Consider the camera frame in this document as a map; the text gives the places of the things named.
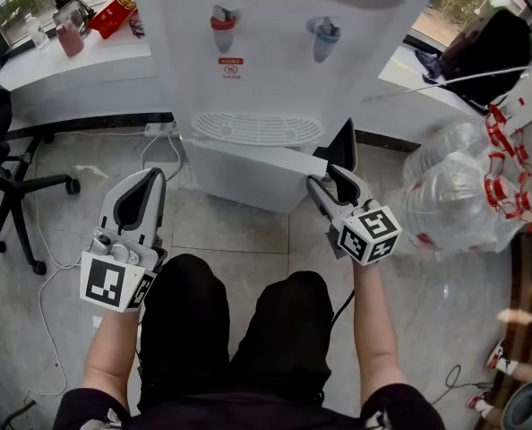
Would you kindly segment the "clear plastic bag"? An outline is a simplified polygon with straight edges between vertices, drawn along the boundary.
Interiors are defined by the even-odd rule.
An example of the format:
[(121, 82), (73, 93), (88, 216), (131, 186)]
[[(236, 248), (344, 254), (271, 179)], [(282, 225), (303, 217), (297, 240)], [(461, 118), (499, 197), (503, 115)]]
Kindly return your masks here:
[(386, 198), (402, 228), (397, 254), (499, 253), (532, 233), (532, 167), (523, 132), (506, 130), (520, 106), (442, 125), (408, 155), (403, 186)]

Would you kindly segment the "small clear glass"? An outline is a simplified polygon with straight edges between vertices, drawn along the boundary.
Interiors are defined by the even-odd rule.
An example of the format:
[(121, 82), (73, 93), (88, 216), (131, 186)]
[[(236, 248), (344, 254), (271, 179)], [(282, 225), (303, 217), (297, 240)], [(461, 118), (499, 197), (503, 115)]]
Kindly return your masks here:
[(41, 53), (46, 53), (50, 48), (50, 39), (47, 33), (44, 31), (43, 26), (31, 13), (28, 13), (24, 19), (26, 22), (27, 31), (35, 47)]

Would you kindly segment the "black waste bin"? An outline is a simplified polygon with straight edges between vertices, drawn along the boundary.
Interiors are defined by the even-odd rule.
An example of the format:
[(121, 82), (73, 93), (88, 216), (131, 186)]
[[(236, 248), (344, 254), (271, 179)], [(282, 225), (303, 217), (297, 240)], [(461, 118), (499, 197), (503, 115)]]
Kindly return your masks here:
[(356, 129), (351, 119), (342, 126), (328, 147), (318, 147), (313, 155), (328, 163), (354, 172), (356, 170)]

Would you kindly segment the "black backpack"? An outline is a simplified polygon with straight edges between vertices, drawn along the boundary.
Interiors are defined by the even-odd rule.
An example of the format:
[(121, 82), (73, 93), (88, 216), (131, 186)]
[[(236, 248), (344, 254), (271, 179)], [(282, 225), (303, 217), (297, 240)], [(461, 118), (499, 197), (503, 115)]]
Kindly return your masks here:
[(505, 69), (529, 64), (531, 29), (505, 7), (496, 7), (471, 22), (440, 57), (445, 80), (463, 99), (486, 106), (519, 80), (521, 71)]

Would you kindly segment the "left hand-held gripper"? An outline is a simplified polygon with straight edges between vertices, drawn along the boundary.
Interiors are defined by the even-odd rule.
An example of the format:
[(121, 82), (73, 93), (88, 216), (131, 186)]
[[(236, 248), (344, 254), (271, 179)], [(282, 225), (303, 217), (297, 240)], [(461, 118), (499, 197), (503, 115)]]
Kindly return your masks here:
[(167, 258), (159, 236), (166, 192), (163, 171), (150, 168), (106, 194), (90, 249), (82, 252), (82, 300), (118, 313), (141, 309)]

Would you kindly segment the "small bottle with red cap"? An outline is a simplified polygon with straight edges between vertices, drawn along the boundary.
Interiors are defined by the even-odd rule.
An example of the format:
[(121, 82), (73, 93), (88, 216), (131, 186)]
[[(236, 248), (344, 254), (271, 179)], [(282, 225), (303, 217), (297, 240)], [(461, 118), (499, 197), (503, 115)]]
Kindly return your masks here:
[(510, 119), (512, 116), (517, 115), (524, 106), (525, 100), (522, 97), (513, 98), (508, 100), (502, 106), (501, 111), (508, 119)]

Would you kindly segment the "white water dispenser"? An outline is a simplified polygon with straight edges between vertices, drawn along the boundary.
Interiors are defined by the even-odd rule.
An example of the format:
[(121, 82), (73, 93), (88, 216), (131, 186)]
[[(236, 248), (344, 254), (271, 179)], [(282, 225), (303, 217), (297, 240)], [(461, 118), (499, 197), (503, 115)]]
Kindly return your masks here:
[[(429, 0), (136, 0), (163, 89), (200, 188), (279, 213), (305, 197), (308, 176), (371, 94), (378, 77)], [(234, 42), (221, 54), (210, 17), (238, 9)], [(307, 22), (330, 16), (339, 42), (313, 59)]]

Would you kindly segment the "brown wooden board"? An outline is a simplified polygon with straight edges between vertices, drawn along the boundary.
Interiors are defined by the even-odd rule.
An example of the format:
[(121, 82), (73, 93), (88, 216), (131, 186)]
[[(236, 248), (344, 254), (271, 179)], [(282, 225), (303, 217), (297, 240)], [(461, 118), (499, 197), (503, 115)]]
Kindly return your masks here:
[(532, 235), (511, 242), (511, 297), (500, 321), (506, 357), (532, 365)]

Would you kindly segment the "white power strip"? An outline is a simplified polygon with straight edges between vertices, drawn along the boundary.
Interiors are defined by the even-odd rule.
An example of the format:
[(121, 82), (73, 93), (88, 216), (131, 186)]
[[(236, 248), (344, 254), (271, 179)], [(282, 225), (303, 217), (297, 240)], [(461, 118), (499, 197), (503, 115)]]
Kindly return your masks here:
[(143, 134), (145, 137), (169, 135), (176, 129), (175, 123), (147, 123)]

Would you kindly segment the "white window ledge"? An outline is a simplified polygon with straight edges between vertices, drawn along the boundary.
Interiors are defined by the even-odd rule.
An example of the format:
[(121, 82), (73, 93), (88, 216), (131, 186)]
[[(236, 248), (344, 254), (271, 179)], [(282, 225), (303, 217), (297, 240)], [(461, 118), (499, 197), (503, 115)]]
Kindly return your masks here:
[[(372, 82), (376, 100), (350, 107), (357, 130), (407, 142), (421, 142), (435, 125), (476, 111), (453, 93), (417, 86), (419, 65), (409, 47), (400, 46)], [(166, 92), (146, 43), (134, 37), (119, 42), (91, 41), (69, 59), (58, 45), (46, 53), (26, 51), (0, 70), (0, 85), (12, 93), (21, 129), (94, 116), (170, 113), (180, 103)]]

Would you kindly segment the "red dispenser tap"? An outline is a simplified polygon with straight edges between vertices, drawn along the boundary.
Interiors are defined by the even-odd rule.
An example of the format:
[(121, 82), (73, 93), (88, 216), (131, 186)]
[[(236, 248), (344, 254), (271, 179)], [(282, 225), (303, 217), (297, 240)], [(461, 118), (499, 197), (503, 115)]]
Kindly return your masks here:
[(214, 42), (221, 54), (227, 54), (234, 42), (234, 30), (241, 19), (238, 9), (229, 10), (215, 4), (210, 17), (210, 26), (213, 31)]

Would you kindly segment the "person's black trousers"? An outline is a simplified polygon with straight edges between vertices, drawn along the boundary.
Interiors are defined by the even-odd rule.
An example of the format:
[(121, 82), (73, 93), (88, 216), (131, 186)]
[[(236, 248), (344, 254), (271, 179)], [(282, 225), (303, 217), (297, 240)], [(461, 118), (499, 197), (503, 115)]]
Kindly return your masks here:
[(318, 273), (298, 271), (267, 286), (234, 355), (227, 349), (226, 288), (203, 259), (170, 259), (144, 307), (140, 411), (181, 396), (233, 390), (322, 404), (334, 312)]

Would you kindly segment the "person's right forearm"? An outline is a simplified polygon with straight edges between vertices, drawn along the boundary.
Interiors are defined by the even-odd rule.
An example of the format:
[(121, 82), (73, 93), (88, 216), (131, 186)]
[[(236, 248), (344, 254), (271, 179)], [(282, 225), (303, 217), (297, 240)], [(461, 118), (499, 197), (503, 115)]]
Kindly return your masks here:
[(354, 339), (361, 382), (361, 404), (378, 390), (405, 384), (399, 365), (397, 336), (390, 317), (382, 277), (376, 264), (353, 263)]

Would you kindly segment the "pink drink bottle black lid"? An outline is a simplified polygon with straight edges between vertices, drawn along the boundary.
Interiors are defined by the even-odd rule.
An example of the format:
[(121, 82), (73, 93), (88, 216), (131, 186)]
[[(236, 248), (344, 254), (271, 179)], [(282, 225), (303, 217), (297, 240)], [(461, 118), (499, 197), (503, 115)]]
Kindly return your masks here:
[(84, 48), (83, 39), (89, 33), (88, 24), (95, 12), (82, 0), (55, 0), (52, 16), (56, 36), (68, 57), (79, 54)]

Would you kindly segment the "black office chair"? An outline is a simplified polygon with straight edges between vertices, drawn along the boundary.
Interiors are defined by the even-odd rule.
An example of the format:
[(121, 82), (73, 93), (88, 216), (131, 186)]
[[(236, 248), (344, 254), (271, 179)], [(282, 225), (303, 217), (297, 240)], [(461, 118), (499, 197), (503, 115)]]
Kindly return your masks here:
[[(0, 234), (8, 217), (13, 218), (21, 248), (28, 265), (37, 275), (47, 273), (47, 265), (34, 258), (31, 250), (21, 202), (26, 194), (36, 193), (45, 188), (63, 185), (70, 195), (76, 195), (81, 190), (78, 179), (61, 174), (27, 180), (25, 178), (36, 150), (43, 143), (51, 143), (55, 136), (52, 133), (37, 135), (32, 138), (25, 152), (13, 155), (5, 136), (13, 120), (11, 92), (0, 85)], [(7, 250), (4, 241), (0, 240), (0, 254)]]

